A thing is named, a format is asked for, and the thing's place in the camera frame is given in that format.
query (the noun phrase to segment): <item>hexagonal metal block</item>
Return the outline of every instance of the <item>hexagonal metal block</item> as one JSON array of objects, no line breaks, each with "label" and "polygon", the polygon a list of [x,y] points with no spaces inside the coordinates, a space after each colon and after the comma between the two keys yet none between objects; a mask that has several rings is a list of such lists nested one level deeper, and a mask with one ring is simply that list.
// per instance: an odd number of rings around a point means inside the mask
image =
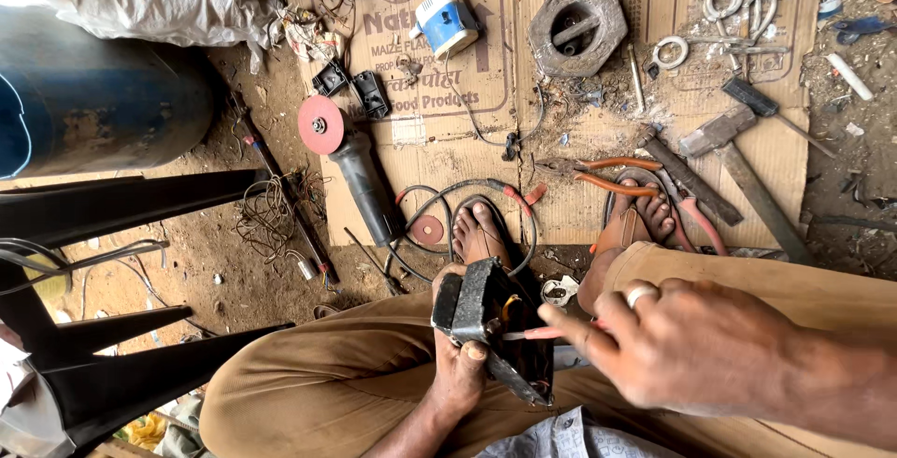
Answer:
[{"label": "hexagonal metal block", "polygon": [[[559,51],[552,42],[563,32],[559,29],[564,28],[564,22],[559,19],[568,20],[570,17],[565,15],[569,14],[577,15],[573,25],[578,24],[577,20],[598,24],[593,30],[587,30],[591,37],[589,44],[571,56]],[[545,0],[529,24],[528,36],[535,63],[542,74],[589,77],[597,74],[627,32],[629,28],[620,0]]]}]

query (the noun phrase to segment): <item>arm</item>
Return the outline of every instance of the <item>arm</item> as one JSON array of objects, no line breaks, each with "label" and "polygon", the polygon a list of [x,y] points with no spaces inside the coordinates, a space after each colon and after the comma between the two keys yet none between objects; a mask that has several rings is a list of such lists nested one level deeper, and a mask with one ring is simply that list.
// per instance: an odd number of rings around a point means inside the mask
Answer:
[{"label": "arm", "polygon": [[[636,287],[655,287],[632,281]],[[543,305],[539,315],[640,407],[779,421],[897,450],[897,358],[799,327],[767,303],[711,281],[661,282],[630,309],[603,293],[601,332]]]},{"label": "arm", "polygon": [[[447,272],[464,274],[465,266],[451,264],[433,280],[439,291]],[[489,351],[472,340],[456,348],[442,332],[433,330],[436,342],[436,377],[427,394],[397,427],[365,452],[363,458],[403,456],[430,458],[457,422],[477,406],[486,378],[483,364]]]}]

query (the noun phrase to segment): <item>angle grinder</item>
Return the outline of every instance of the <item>angle grinder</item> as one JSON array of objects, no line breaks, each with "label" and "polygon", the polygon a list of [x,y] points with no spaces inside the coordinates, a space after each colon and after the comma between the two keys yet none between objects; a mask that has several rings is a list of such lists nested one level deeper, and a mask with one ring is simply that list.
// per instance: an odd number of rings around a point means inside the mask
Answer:
[{"label": "angle grinder", "polygon": [[299,137],[309,150],[339,165],[376,246],[386,246],[404,234],[403,222],[370,156],[370,137],[357,130],[342,109],[324,95],[309,97],[299,108]]}]

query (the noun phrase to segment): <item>grinding disc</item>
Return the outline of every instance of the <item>grinding disc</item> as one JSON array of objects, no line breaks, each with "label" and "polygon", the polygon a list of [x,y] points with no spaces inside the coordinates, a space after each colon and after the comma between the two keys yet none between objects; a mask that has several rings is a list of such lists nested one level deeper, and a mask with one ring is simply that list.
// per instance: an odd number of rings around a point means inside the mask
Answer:
[{"label": "grinding disc", "polygon": [[[430,234],[427,234],[427,227],[430,227]],[[442,222],[433,215],[421,215],[411,224],[411,234],[421,244],[438,244],[444,233]]]},{"label": "grinding disc", "polygon": [[[324,122],[323,130],[315,131],[314,120]],[[324,95],[312,95],[299,107],[299,137],[316,154],[332,154],[342,143],[342,111]]]}]

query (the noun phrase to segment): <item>blue and white plastic device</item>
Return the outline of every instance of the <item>blue and white plastic device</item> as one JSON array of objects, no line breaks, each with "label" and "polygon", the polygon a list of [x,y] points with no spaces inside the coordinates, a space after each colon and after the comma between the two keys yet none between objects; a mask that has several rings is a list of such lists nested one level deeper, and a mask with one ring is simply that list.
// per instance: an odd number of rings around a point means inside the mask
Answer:
[{"label": "blue and white plastic device", "polygon": [[453,56],[480,37],[479,24],[461,0],[424,0],[414,14],[417,23],[408,37],[423,34],[437,60]]}]

